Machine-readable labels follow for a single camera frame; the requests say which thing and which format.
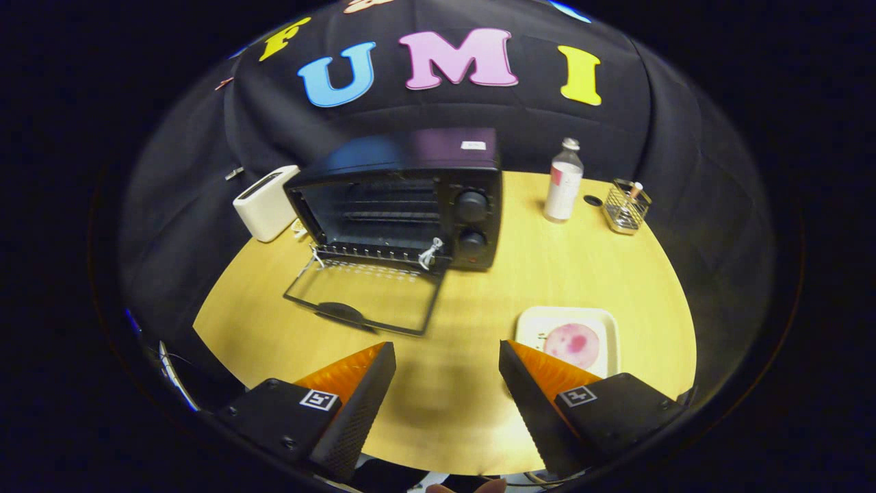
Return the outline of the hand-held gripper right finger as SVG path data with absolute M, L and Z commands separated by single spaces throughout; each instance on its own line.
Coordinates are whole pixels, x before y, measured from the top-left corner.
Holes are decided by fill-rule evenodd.
M 597 377 L 512 340 L 500 341 L 498 368 L 545 468 L 560 477 L 619 459 L 687 409 L 628 372 Z

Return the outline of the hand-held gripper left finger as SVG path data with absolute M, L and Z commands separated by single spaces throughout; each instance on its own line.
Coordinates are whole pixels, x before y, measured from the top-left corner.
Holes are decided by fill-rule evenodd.
M 294 383 L 266 379 L 219 409 L 216 420 L 272 461 L 347 481 L 395 371 L 394 344 L 383 341 Z

